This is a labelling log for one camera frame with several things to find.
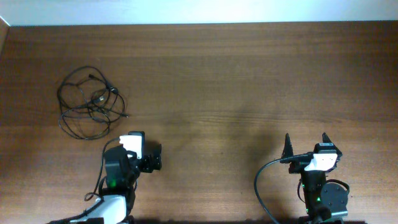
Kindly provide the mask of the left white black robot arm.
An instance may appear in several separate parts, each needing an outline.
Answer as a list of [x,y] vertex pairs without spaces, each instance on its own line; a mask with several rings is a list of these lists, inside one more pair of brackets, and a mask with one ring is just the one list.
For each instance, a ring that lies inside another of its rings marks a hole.
[[161,170],[161,152],[161,144],[142,158],[122,145],[108,149],[104,152],[106,176],[100,179],[96,192],[87,193],[96,197],[95,203],[79,215],[49,223],[133,223],[130,212],[136,199],[136,182],[141,173]]

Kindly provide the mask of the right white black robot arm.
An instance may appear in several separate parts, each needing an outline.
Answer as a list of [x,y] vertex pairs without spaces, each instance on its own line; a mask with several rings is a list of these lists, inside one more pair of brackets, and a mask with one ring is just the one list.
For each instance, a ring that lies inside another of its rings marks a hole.
[[289,165],[290,174],[301,176],[298,189],[303,190],[301,200],[307,213],[298,219],[299,223],[343,223],[343,217],[348,214],[349,185],[326,178],[336,169],[342,155],[326,133],[312,152],[295,155],[290,136],[285,135],[281,163]]

